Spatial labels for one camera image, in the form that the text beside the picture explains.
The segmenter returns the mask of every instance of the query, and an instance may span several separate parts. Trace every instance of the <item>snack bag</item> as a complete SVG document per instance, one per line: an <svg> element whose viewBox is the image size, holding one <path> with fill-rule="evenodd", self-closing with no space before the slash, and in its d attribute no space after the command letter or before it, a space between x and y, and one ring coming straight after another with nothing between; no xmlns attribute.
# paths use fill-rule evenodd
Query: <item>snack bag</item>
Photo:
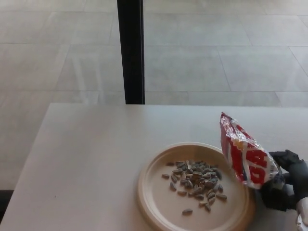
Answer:
<svg viewBox="0 0 308 231"><path fill-rule="evenodd" d="M262 184L281 175L280 167L234 119L221 113L221 148L237 179L248 187Z"/></svg>

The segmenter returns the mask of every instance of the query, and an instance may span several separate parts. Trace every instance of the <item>pile of sunflower seeds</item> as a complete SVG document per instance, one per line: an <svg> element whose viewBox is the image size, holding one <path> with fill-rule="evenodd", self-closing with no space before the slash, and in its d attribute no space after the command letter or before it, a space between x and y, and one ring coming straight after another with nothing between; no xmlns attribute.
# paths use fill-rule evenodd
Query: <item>pile of sunflower seeds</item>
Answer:
<svg viewBox="0 0 308 231"><path fill-rule="evenodd" d="M204 207L206 211L211 211L211 206L216 198L222 201L227 200L227 196L222 194L223 187L219 180L222 179L221 172L217 165L209 165L203 161L176 161L166 163L166 166L174 167L172 174L162 174L162 178L171 179L170 189L177 191L179 196L188 196L199 200L199 207ZM180 182L183 190L178 190L176 184ZM193 210L187 208L182 214L191 215Z"/></svg>

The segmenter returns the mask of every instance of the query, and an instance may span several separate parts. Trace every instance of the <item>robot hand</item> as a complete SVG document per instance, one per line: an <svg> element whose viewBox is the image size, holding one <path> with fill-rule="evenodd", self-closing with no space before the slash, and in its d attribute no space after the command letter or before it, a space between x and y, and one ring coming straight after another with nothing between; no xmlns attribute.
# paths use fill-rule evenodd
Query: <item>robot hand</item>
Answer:
<svg viewBox="0 0 308 231"><path fill-rule="evenodd" d="M283 180L285 184L293 185L294 194L288 194L286 185L276 188L277 179L270 180L260 189L264 205L280 211L297 210L298 230L308 231L308 166L306 162L289 150L269 154L280 167L288 171L283 174Z"/></svg>

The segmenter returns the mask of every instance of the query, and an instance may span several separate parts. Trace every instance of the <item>tiled floor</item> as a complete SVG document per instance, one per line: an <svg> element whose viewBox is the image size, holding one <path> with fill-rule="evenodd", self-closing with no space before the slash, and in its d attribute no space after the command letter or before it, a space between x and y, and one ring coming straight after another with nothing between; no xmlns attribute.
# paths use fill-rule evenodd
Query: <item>tiled floor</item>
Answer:
<svg viewBox="0 0 308 231"><path fill-rule="evenodd" d="M147 104L308 107L308 1L144 0ZM0 189L50 102L123 104L116 0L0 0Z"/></svg>

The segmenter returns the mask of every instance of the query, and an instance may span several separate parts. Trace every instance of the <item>black window frame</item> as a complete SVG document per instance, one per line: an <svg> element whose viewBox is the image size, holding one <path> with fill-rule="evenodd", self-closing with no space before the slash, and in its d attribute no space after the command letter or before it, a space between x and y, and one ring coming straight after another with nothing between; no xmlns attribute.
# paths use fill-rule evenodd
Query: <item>black window frame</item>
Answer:
<svg viewBox="0 0 308 231"><path fill-rule="evenodd" d="M143 0L117 0L126 104L145 104Z"/></svg>

